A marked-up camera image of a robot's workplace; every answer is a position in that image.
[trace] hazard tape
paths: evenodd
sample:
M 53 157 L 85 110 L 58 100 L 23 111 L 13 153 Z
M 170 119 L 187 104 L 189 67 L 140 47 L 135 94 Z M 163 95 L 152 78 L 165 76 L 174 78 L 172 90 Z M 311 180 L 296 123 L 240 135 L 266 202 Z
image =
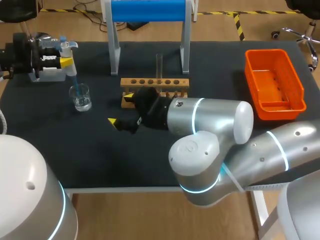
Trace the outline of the hazard tape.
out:
M 73 9 L 41 9 L 40 12 L 45 13 L 83 13 L 83 14 L 102 14 L 101 11 L 84 11 L 84 10 L 73 10 Z
M 84 14 L 101 14 L 101 11 L 84 11 L 73 9 L 41 9 L 41 12 L 49 13 L 84 13 Z M 198 12 L 198 15 L 233 15 L 233 14 L 300 14 L 300 11 L 203 11 Z
M 236 30 L 238 32 L 240 41 L 244 41 L 245 39 L 245 35 L 244 35 L 244 31 L 242 30 L 241 24 L 240 24 L 240 18 L 239 18 L 239 14 L 234 13 L 233 15 L 233 19 L 234 19 L 234 23 L 236 26 Z
M 300 11 L 203 11 L 198 12 L 198 15 L 233 15 L 233 14 L 301 14 Z

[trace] wooden floor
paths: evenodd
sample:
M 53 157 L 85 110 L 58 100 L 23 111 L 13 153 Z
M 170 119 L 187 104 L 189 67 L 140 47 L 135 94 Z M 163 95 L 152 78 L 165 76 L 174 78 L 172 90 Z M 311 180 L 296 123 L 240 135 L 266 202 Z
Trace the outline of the wooden floor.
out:
M 45 0 L 47 9 L 72 9 L 74 0 Z M 89 10 L 101 11 L 99 2 Z M 287 11 L 284 0 L 199 0 L 199 12 L 213 11 Z M 303 33 L 309 19 L 300 14 L 247 14 L 240 16 L 246 41 L 270 41 L 271 32 L 290 27 Z M 81 13 L 42 12 L 28 22 L 31 30 L 65 35 L 74 41 L 107 41 Z M 19 32 L 18 24 L 0 23 L 0 48 Z M 118 32 L 121 41 L 179 41 L 181 23 L 153 22 L 137 31 Z M 314 38 L 320 39 L 320 29 Z M 280 40 L 292 40 L 281 34 Z M 200 15 L 192 24 L 192 41 L 239 41 L 232 17 Z M 305 47 L 302 51 L 310 56 Z M 320 86 L 320 69 L 313 73 Z M 0 84 L 0 96 L 5 87 Z M 278 192 L 265 193 L 268 211 L 277 204 Z M 255 240 L 257 233 L 247 194 L 233 193 L 211 208 L 197 208 L 187 202 L 182 193 L 109 193 L 79 194 L 76 210 L 79 220 L 79 240 Z

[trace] black table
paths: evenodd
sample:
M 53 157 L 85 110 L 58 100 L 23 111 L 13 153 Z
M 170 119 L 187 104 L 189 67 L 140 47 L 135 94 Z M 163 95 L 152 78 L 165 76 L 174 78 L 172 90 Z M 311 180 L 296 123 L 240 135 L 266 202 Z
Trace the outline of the black table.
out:
M 72 85 L 69 79 L 30 83 L 25 75 L 16 75 L 8 82 L 0 107 L 7 119 L 8 134 L 34 145 L 67 189 L 176 187 L 168 152 L 177 136 L 143 126 L 131 135 L 109 124 L 110 117 L 135 114 L 134 110 L 121 109 L 120 78 L 155 77 L 156 54 L 162 53 L 163 77 L 190 78 L 190 98 L 251 103 L 244 74 L 245 51 L 276 48 L 287 51 L 305 89 L 307 109 L 296 121 L 320 118 L 319 89 L 297 44 L 290 41 L 192 42 L 189 76 L 181 74 L 176 42 L 122 43 L 118 76 L 110 76 L 106 42 L 81 42 L 74 50 L 74 59 L 78 81 L 90 87 L 92 109 L 83 113 L 75 110 L 68 96 Z M 257 119 L 253 137 L 287 123 L 266 124 Z M 316 169 L 320 169 L 320 160 L 261 184 L 288 182 Z

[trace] blue foam roller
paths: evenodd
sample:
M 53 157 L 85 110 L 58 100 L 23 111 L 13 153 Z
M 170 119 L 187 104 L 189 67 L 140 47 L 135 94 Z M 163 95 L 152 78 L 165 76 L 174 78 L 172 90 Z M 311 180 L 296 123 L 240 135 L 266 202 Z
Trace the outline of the blue foam roller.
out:
M 112 0 L 113 22 L 184 22 L 186 0 Z

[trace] orange tray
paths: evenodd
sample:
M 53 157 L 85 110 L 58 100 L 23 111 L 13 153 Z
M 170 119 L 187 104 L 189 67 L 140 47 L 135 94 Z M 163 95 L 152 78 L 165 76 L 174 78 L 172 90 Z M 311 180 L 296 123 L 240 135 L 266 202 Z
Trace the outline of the orange tray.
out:
M 248 50 L 245 76 L 262 120 L 292 120 L 306 110 L 304 88 L 282 49 Z

